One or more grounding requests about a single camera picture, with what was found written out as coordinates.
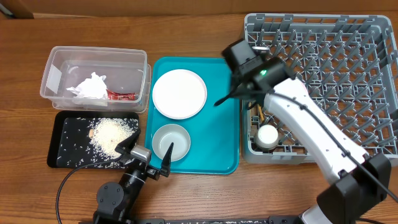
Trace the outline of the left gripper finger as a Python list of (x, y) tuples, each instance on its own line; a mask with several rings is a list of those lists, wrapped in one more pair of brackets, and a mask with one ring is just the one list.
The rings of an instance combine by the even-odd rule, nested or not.
[(172, 142), (169, 148), (167, 149), (164, 158), (162, 159), (160, 175), (164, 177), (168, 177), (170, 175), (170, 165), (171, 165), (173, 148), (174, 148), (174, 143)]
[(131, 136), (121, 141), (115, 148), (116, 152), (131, 152), (131, 150), (136, 145), (141, 129), (138, 128)]

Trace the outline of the pile of rice grains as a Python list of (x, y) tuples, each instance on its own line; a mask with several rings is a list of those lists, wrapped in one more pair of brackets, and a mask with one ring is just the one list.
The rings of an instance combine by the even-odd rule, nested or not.
[(75, 168), (95, 163), (96, 168), (117, 167), (104, 161), (118, 158), (116, 146), (139, 127), (134, 118), (67, 118), (57, 154), (57, 167)]

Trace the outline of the grey bowl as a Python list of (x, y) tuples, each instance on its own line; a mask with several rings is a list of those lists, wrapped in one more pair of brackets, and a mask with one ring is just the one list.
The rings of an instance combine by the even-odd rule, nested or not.
[(184, 158), (191, 145), (188, 131), (177, 124), (166, 124), (155, 132), (152, 138), (152, 150), (159, 159), (165, 157), (171, 144), (173, 144), (171, 161), (175, 162)]

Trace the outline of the wooden chopstick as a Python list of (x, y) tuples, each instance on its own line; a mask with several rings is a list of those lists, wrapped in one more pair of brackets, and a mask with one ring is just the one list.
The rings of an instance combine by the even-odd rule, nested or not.
[(258, 112), (260, 121), (263, 123), (265, 121), (265, 119), (264, 119), (264, 113), (262, 111), (262, 107), (260, 105), (257, 105), (257, 112)]

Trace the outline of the red snack wrapper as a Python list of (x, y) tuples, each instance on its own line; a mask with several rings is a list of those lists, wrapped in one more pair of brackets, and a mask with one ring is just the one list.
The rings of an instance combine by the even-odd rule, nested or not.
[(106, 90), (109, 100), (129, 100), (134, 101), (138, 98), (138, 94), (135, 93), (116, 93), (110, 90)]

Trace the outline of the large white round plate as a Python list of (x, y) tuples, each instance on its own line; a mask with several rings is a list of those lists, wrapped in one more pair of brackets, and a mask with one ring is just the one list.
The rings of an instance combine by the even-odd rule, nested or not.
[(155, 82), (152, 101), (155, 108), (170, 119), (187, 119), (204, 107), (207, 88), (195, 72), (176, 69), (164, 73)]

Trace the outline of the small grey cup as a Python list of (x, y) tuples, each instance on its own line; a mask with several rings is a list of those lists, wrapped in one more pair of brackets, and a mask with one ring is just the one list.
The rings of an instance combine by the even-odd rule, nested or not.
[(261, 126), (254, 136), (254, 143), (257, 147), (265, 151), (273, 150), (279, 142), (277, 129), (269, 124)]

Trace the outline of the white tissue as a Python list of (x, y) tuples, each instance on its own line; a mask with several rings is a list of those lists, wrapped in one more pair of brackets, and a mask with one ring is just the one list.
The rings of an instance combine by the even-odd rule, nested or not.
[(78, 86), (67, 88), (67, 90), (75, 94), (75, 98), (107, 100), (108, 88), (105, 80), (106, 75), (98, 76), (93, 72), (90, 78), (86, 78)]

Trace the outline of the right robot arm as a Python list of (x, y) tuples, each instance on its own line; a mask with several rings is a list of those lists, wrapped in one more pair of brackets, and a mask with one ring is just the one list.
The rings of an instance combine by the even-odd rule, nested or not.
[(314, 206), (276, 223), (356, 223), (377, 204), (397, 196), (389, 189), (391, 163), (384, 154), (369, 155), (351, 140), (310, 98), (293, 69), (279, 57), (267, 57), (239, 39), (222, 51), (232, 72), (228, 98), (253, 101), (286, 125), (313, 156), (329, 187)]

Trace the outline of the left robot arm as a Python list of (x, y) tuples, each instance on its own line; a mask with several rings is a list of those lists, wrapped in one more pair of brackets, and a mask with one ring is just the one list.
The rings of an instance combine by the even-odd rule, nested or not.
[(157, 169), (150, 165), (151, 151), (137, 144), (140, 133), (138, 130), (117, 144), (119, 163), (126, 170), (119, 182), (107, 182), (97, 191), (93, 223), (134, 223), (132, 208), (146, 180), (169, 176), (174, 143), (168, 146), (161, 168)]

